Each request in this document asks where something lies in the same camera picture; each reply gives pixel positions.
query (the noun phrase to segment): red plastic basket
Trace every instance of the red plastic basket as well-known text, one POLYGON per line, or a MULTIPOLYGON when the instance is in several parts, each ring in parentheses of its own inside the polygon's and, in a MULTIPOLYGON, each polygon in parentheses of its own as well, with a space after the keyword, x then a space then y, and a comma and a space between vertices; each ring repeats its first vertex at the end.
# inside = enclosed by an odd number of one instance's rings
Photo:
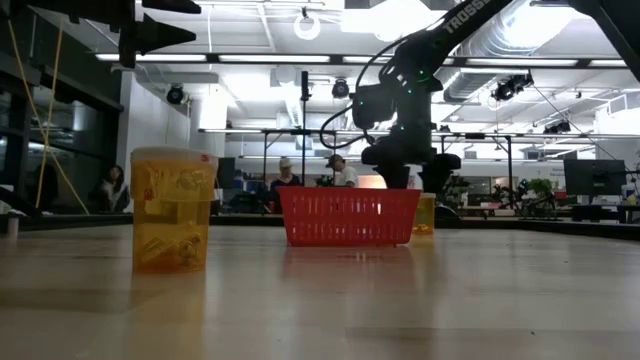
POLYGON ((411 238, 419 190, 279 187, 291 246, 379 246, 411 238))

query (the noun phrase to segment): translucent plastic cup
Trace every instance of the translucent plastic cup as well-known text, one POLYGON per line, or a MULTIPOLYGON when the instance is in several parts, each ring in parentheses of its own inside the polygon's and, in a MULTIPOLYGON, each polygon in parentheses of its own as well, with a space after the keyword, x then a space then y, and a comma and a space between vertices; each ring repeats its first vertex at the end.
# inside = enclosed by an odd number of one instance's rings
POLYGON ((133 176, 133 271, 201 270, 218 159, 186 149, 138 148, 133 176))
POLYGON ((422 193, 418 200, 418 209, 413 221, 414 235, 433 235, 436 223, 436 195, 422 193))

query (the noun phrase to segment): cap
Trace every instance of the cap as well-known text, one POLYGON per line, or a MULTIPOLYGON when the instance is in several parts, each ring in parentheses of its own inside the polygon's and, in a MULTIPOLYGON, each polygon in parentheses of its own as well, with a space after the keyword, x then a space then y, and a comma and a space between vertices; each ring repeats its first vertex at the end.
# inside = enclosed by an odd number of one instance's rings
POLYGON ((333 167, 333 164, 335 164, 336 161, 344 161, 342 156, 340 156, 338 154, 333 154, 333 155, 329 156, 328 160, 329 161, 328 161, 327 166, 326 166, 328 168, 333 167))
POLYGON ((288 168, 288 167, 292 167, 292 166, 293 166, 293 164, 291 163, 291 160, 289 160, 287 158, 280 159, 280 167, 288 168))

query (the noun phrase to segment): security camera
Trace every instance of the security camera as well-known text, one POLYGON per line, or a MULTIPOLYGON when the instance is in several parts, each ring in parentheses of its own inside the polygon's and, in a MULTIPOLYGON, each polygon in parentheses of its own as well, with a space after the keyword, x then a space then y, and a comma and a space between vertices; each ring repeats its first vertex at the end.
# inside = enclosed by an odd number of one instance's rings
POLYGON ((182 84, 173 84, 167 92, 167 101, 172 105, 182 105, 187 101, 187 95, 182 89, 182 84))
POLYGON ((347 80, 345 79, 336 79, 336 83, 333 85, 333 90, 331 90, 331 95, 335 99, 344 99, 349 96, 349 85, 347 85, 347 80))

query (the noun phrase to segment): yellow rope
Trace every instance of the yellow rope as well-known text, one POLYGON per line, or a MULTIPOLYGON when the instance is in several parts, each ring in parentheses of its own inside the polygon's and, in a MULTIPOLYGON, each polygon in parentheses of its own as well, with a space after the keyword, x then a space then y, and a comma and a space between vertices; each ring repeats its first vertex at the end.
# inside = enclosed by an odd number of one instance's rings
MULTIPOLYGON (((56 89, 56 81, 58 78, 58 62, 60 59, 60 49, 62 47, 62 18, 60 20, 60 30, 58 33, 58 46, 56 48, 56 59, 55 59, 55 69, 53 72, 53 85, 52 85, 52 90, 53 90, 53 94, 51 95, 51 104, 49 105, 49 119, 47 121, 47 131, 45 133, 45 130, 42 128, 42 121, 40 121, 40 116, 38 115, 38 110, 36 109, 36 105, 35 102, 33 101, 33 96, 31 95, 31 90, 29 89, 29 84, 27 83, 27 78, 24 74, 24 68, 22 66, 22 60, 20 59, 20 52, 18 51, 18 43, 16 41, 16 34, 15 31, 13 30, 13 24, 11 23, 11 20, 7 20, 7 22, 9 23, 9 33, 11 34, 11 42, 13 45, 13 51, 16 54, 16 60, 18 61, 18 68, 20 69, 20 76, 22 77, 22 83, 24 84, 24 88, 25 91, 27 93, 27 98, 29 99, 29 104, 31 105, 31 109, 33 110, 33 113, 36 117, 36 120, 38 122, 38 128, 40 129, 40 133, 42 134, 42 137, 44 138, 44 152, 42 154, 43 157, 43 163, 45 162, 45 158, 47 156, 47 151, 49 151, 49 123, 51 122, 51 116, 53 113, 53 102, 54 102, 54 95, 55 95, 55 89, 56 89)), ((76 192, 75 188, 73 187, 73 185, 71 185, 71 181, 69 181, 69 178, 67 177, 67 175, 65 174, 64 170, 62 169, 62 166, 60 165, 60 162, 58 162, 58 158, 56 157, 56 154, 51 151, 51 158, 53 159, 53 161, 55 162, 56 166, 58 167, 58 170, 60 171, 60 175, 62 175, 62 178, 64 179, 64 181, 67 183, 67 185, 69 185, 69 189, 71 189, 71 192, 73 193, 73 195, 76 197, 76 199, 78 200, 78 203, 80 203, 80 206, 82 206, 82 209, 84 209, 84 212, 89 215, 89 210, 87 210, 87 207, 84 205, 84 203, 82 202, 82 200, 80 199, 80 196, 78 196, 78 193, 76 192)), ((36 199, 36 207, 38 207, 39 205, 39 201, 40 201, 40 191, 42 189, 42 178, 44 175, 44 166, 42 167, 42 169, 40 169, 40 180, 39 180, 39 184, 38 184, 38 197, 36 199)))
POLYGON ((42 182, 44 180, 44 167, 47 163, 47 151, 49 149, 49 128, 51 126, 51 118, 53 117, 53 104, 56 94, 56 85, 58 80, 58 65, 60 60, 60 49, 62 48, 62 27, 64 26, 63 17, 60 17, 60 31, 58 31, 58 45, 56 47, 56 60, 53 66, 53 84, 51 86, 51 101, 49 102, 49 117, 47 119, 47 130, 44 135, 44 152, 42 153, 42 162, 40 164, 40 180, 38 180, 38 195, 36 196, 36 207, 40 208, 40 196, 42 195, 42 182))

